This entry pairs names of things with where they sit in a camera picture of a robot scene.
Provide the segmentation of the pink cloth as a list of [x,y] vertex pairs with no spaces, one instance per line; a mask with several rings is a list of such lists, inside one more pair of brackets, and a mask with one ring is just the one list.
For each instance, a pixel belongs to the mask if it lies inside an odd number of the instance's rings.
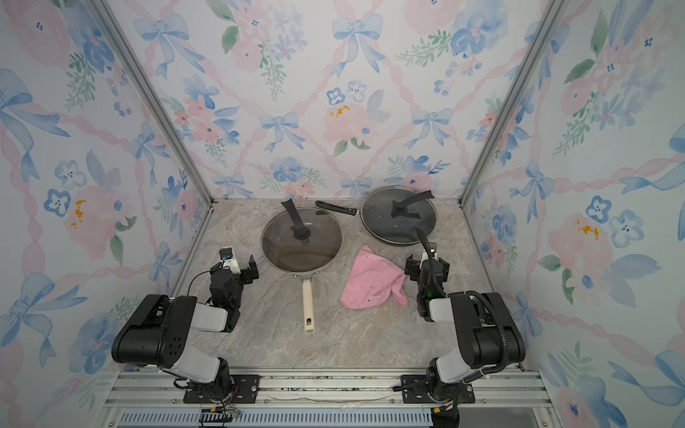
[[366,310],[393,297],[397,304],[406,306],[405,278],[403,269],[364,245],[354,259],[340,303],[351,310]]

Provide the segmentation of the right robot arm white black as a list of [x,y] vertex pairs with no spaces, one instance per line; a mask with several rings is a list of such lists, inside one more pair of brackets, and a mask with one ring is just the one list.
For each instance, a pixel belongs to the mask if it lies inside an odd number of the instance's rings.
[[417,310],[427,322],[452,324],[457,345],[429,363],[423,381],[407,381],[401,390],[419,399],[449,403],[462,397],[474,381],[497,374],[526,358],[524,338],[497,292],[444,291],[450,265],[425,255],[408,256],[405,274],[417,284]]

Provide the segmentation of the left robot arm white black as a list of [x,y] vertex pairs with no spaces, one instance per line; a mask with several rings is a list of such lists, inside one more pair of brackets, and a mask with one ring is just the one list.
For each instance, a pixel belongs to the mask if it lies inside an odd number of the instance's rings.
[[115,362],[157,367],[175,377],[186,404],[253,404],[260,376],[231,374],[224,358],[211,356],[188,342],[192,331],[231,333],[237,327],[244,287],[260,276],[253,257],[239,267],[230,248],[219,252],[210,270],[210,299],[192,295],[171,298],[149,294],[117,334],[112,346]]

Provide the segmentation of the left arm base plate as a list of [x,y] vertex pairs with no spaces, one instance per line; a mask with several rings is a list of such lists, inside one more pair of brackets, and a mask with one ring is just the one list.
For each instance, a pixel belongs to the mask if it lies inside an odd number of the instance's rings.
[[260,390],[258,374],[232,374],[222,390],[213,383],[191,383],[183,397],[184,404],[228,405],[255,404]]

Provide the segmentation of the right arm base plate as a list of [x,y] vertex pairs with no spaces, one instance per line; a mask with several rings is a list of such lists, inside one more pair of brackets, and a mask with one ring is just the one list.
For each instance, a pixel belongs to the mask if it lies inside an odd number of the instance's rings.
[[474,404],[476,397],[470,385],[448,384],[441,386],[439,392],[432,390],[425,374],[403,374],[400,377],[400,384],[394,386],[392,390],[399,392],[404,404],[429,404],[439,406],[444,403],[449,404],[454,398],[454,392],[458,390],[458,401],[461,404]]

